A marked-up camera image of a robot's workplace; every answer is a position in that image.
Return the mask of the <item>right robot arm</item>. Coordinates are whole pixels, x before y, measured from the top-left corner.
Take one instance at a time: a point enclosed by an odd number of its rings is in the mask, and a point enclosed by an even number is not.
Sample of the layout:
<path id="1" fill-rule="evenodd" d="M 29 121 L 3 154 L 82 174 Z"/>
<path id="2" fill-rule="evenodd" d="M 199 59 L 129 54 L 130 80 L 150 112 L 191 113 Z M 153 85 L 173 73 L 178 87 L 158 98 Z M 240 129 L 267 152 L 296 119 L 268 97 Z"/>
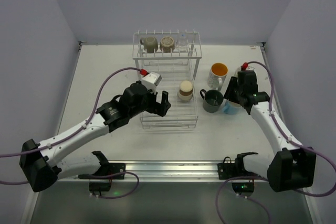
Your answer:
<path id="1" fill-rule="evenodd" d="M 272 107 L 270 96 L 258 90 L 255 72 L 243 70 L 231 77 L 224 98 L 247 111 L 261 128 L 274 153 L 272 160 L 257 152 L 238 154 L 235 158 L 237 174 L 259 175 L 268 180 L 275 192 L 310 187 L 314 180 L 316 155 L 301 148 L 301 143 L 286 127 L 277 128 L 274 119 L 279 119 L 279 116 Z"/>

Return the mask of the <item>floral white mug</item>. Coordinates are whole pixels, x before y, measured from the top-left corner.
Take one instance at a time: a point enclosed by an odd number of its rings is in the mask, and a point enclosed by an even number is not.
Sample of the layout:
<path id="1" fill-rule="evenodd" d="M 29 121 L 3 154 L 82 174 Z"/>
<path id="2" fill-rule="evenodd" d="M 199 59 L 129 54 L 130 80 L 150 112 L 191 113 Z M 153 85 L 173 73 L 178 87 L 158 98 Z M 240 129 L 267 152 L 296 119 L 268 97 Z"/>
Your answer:
<path id="1" fill-rule="evenodd" d="M 228 68 L 223 63 L 215 63 L 211 66 L 207 78 L 207 85 L 211 89 L 221 91 L 228 74 Z"/>

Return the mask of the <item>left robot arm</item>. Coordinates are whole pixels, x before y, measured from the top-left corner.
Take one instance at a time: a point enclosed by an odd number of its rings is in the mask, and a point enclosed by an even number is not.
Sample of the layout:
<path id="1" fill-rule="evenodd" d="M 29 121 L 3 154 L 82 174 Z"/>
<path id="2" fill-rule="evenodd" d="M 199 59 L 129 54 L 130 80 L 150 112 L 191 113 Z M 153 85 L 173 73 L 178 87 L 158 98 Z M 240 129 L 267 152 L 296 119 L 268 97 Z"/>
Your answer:
<path id="1" fill-rule="evenodd" d="M 111 172 L 107 158 L 100 151 L 93 151 L 80 159 L 68 159 L 68 155 L 90 141 L 113 132 L 129 123 L 142 112 L 165 116 L 171 104 L 169 94 L 163 91 L 161 102 L 157 92 L 137 81 L 122 94 L 99 108 L 83 122 L 59 135 L 36 143 L 30 139 L 22 145 L 19 165 L 34 192 L 40 192 L 56 181 L 77 175 L 85 178 L 107 176 Z"/>

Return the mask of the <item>dark grey mug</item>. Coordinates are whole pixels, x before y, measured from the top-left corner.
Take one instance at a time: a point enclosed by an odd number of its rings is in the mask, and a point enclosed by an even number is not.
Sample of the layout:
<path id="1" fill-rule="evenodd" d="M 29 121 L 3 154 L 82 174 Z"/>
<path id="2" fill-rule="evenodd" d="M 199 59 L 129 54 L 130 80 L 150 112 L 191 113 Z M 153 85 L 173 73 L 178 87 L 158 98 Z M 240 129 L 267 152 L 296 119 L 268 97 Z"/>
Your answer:
<path id="1" fill-rule="evenodd" d="M 218 90 L 200 90 L 200 96 L 203 100 L 203 109 L 208 113 L 215 113 L 221 107 L 224 97 Z"/>

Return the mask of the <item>light blue mug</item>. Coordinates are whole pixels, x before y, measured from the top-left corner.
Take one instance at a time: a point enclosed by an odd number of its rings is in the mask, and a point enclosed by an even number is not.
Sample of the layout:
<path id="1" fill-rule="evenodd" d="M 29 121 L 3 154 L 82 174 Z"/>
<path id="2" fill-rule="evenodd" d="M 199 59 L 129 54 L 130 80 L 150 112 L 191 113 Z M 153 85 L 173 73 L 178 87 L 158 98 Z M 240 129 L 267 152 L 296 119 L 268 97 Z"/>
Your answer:
<path id="1" fill-rule="evenodd" d="M 228 115 L 235 115 L 241 109 L 241 106 L 237 103 L 226 100 L 222 112 Z"/>

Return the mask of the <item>light green mug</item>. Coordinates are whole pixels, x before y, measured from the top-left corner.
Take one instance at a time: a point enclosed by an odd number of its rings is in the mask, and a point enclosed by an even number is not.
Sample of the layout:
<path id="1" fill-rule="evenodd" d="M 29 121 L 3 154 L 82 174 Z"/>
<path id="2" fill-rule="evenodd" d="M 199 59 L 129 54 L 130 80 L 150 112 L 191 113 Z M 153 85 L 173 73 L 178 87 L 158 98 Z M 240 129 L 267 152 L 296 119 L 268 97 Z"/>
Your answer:
<path id="1" fill-rule="evenodd" d="M 235 70 L 235 73 L 234 73 L 234 77 L 238 77 L 238 72 L 242 70 L 242 67 L 239 66 L 236 70 Z"/>

